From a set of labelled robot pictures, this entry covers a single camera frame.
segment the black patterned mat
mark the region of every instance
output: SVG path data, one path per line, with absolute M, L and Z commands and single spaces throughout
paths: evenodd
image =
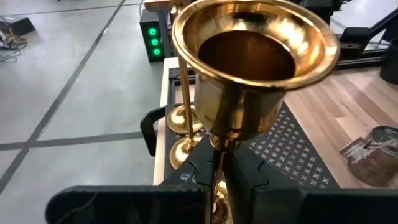
M 173 105 L 167 105 L 168 114 Z M 205 129 L 199 130 L 197 136 L 209 134 Z M 171 129 L 166 131 L 165 177 L 174 171 L 170 164 L 169 154 L 173 144 L 182 136 Z M 285 103 L 279 111 L 277 121 L 271 129 L 254 139 L 243 143 L 262 157 L 268 164 L 281 171 L 306 187 L 339 187 L 318 152 L 309 141 L 292 112 Z

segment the gray floor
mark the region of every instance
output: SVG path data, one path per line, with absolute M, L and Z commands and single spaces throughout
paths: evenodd
M 147 62 L 139 0 L 124 2 L 65 99 L 56 101 L 120 3 L 0 1 L 0 14 L 29 14 L 37 29 L 16 63 L 0 63 L 0 187 L 7 183 L 0 188 L 0 223 L 44 223 L 48 199 L 72 185 L 152 183 L 154 158 L 138 132 L 141 118 L 159 105 L 163 65 Z M 354 0 L 335 13 L 331 28 L 371 26 L 397 6 L 398 0 Z M 43 119 L 48 123 L 40 126 Z M 124 133 L 128 140 L 73 144 Z M 53 147 L 18 143 L 28 139 Z M 72 145 L 62 146 L 65 139 Z

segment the green led light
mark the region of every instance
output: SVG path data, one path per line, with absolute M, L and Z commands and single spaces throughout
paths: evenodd
M 149 34 L 149 35 L 156 35 L 156 34 L 157 34 L 157 30 L 156 30 L 155 28 L 150 28 L 150 29 L 148 30 L 148 34 Z
M 160 49 L 154 49 L 153 53 L 156 56 L 160 55 Z
M 150 44 L 152 44 L 152 46 L 156 46 L 159 44 L 159 41 L 155 38 L 153 38 L 152 40 L 150 40 Z

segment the floor line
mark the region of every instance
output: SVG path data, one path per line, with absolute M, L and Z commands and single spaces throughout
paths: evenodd
M 69 78 L 65 86 L 62 88 L 61 92 L 58 94 L 57 98 L 55 101 L 52 103 L 51 107 L 49 110 L 46 112 L 44 115 L 43 119 L 41 122 L 37 125 L 35 130 L 33 131 L 32 135 L 30 135 L 30 138 L 28 139 L 29 142 L 35 142 L 45 129 L 46 125 L 58 109 L 58 107 L 61 105 L 67 94 L 69 93 L 70 89 L 72 88 L 73 84 L 75 84 L 76 79 L 79 77 L 81 71 L 83 70 L 84 66 L 86 65 L 88 59 L 91 57 L 93 54 L 95 48 L 99 44 L 100 40 L 102 37 L 105 35 L 106 30 L 108 30 L 108 27 L 111 25 L 113 19 L 116 17 L 116 14 L 119 12 L 120 8 L 122 8 L 124 2 L 126 0 L 122 0 L 119 4 L 119 6 L 116 8 L 116 10 L 113 12 L 112 16 L 109 18 L 109 21 L 105 24 L 104 28 L 102 31 L 99 33 L 97 36 L 96 40 L 94 41 L 93 45 L 91 45 L 90 49 L 87 51 L 86 55 L 83 57 L 81 62 L 79 63 L 79 66 L 77 66 L 75 72 L 73 72 L 72 76 Z M 22 164 L 22 161 L 25 159 L 27 153 L 29 152 L 28 147 L 23 147 L 16 158 L 13 160 L 11 165 L 8 167 L 6 172 L 4 173 L 3 177 L 1 177 L 0 180 L 0 194 L 2 194 L 3 190 L 6 188 L 7 184 L 11 180 L 12 176 L 15 174 L 15 172 L 18 170 L 18 167 Z
M 140 3 L 131 3 L 131 4 L 124 4 L 122 6 L 137 6 Z M 17 13 L 17 14 L 10 14 L 6 16 L 29 16 L 29 15 L 41 15 L 41 14 L 50 14 L 50 13 L 58 13 L 58 12 L 75 12 L 75 11 L 85 11 L 85 10 L 92 10 L 92 9 L 108 9 L 118 6 L 98 6 L 98 7 L 88 7 L 83 9 L 65 9 L 65 10 L 57 10 L 57 11 L 47 11 L 47 12 L 29 12 L 29 13 Z
M 347 28 L 346 26 L 344 26 L 344 24 L 342 24 L 341 22 L 337 21 L 336 19 L 334 19 L 332 17 L 330 18 L 330 22 L 334 23 L 336 26 L 338 26 L 338 27 L 340 27 L 342 29 L 346 29 Z
M 0 144 L 0 151 L 9 151 L 15 149 L 22 149 L 28 147 L 30 149 L 38 147 L 53 147 L 53 146 L 70 146 L 77 144 L 91 144 L 98 142 L 110 142 L 110 141 L 122 141 L 131 139 L 140 139 L 144 136 L 140 131 L 130 133 L 117 133 L 117 134 L 102 134 L 98 136 L 85 136 L 76 138 L 64 138 L 64 139 L 49 139 L 34 142 L 13 142 Z

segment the wooden table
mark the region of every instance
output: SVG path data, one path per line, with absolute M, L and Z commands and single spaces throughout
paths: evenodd
M 160 106 L 167 104 L 169 68 L 177 58 L 164 61 Z M 321 83 L 286 94 L 285 102 L 340 187 L 368 188 L 351 175 L 339 151 L 379 125 L 398 127 L 398 86 L 379 78 L 378 68 L 332 73 Z M 190 86 L 193 101 L 194 86 Z M 182 103 L 176 88 L 176 103 Z M 165 119 L 159 121 L 154 184 L 164 179 Z

